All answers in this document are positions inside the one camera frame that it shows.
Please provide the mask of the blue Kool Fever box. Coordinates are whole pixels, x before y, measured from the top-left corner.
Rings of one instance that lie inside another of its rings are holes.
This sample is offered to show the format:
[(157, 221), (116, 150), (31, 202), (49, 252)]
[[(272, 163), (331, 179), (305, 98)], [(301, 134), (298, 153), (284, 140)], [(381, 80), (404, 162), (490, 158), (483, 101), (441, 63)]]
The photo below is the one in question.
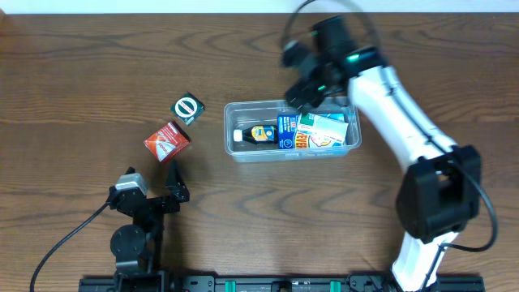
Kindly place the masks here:
[(277, 117), (279, 149), (306, 149), (341, 147), (345, 142), (329, 139), (323, 135), (301, 132), (298, 129), (299, 114), (280, 114)]

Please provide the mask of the dark bottle white cap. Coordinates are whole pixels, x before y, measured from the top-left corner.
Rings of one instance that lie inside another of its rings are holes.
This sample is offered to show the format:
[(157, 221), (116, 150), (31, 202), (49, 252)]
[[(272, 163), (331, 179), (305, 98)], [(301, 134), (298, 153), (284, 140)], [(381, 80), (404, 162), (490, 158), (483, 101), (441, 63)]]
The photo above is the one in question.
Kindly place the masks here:
[(247, 129), (236, 129), (233, 131), (233, 141), (251, 144), (277, 144), (278, 130), (273, 125), (256, 125)]

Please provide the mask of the green square box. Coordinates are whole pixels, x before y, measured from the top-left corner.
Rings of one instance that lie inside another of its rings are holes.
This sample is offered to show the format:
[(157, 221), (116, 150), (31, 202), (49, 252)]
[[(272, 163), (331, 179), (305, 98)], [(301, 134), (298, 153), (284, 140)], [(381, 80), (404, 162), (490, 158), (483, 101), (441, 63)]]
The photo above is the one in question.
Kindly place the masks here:
[(187, 126), (190, 126), (205, 111), (205, 105), (193, 94), (186, 92), (171, 105), (170, 111)]

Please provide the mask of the red orange box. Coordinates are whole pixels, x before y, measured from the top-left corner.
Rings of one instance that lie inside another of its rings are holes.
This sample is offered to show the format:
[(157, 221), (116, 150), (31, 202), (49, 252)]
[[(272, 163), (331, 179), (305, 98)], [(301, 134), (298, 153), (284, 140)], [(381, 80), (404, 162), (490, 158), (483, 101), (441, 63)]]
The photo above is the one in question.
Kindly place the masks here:
[(190, 138), (176, 122), (168, 122), (144, 141), (145, 147), (160, 163), (172, 160), (190, 143)]

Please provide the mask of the white green medicine box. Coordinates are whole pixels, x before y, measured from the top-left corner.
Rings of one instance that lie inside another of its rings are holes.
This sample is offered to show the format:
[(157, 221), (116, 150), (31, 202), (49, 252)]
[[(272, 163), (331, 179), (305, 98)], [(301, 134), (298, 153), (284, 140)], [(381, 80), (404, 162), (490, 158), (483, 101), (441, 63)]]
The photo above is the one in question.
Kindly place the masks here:
[(297, 130), (343, 144), (348, 126), (344, 114), (300, 114)]

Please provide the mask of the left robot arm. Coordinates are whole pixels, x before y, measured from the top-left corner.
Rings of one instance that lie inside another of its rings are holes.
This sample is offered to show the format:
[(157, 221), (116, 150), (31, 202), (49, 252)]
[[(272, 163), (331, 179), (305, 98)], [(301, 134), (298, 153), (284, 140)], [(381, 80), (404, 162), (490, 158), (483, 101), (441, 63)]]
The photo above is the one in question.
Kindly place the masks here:
[(108, 206), (132, 219), (110, 239), (116, 259), (116, 291), (174, 291), (177, 286), (170, 274), (160, 269), (164, 216), (177, 213), (180, 204), (190, 200), (177, 162), (169, 165), (164, 195), (149, 198), (148, 189), (143, 176), (132, 167), (109, 188)]

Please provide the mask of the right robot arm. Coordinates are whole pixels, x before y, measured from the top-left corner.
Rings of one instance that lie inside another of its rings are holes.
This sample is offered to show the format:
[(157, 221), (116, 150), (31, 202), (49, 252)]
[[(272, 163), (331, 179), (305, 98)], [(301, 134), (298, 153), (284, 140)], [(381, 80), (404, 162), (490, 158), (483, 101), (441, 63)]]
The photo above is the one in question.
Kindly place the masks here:
[(437, 269), (444, 253), (479, 213), (478, 151), (445, 135), (403, 88), (378, 46), (357, 46), (342, 17), (313, 26), (316, 50), (290, 36), (292, 24), (287, 22), (280, 40), (284, 67), (299, 73), (285, 94), (288, 105), (307, 113), (330, 93), (345, 93), (370, 119), (404, 173), (396, 208), (405, 233), (383, 288), (440, 290)]

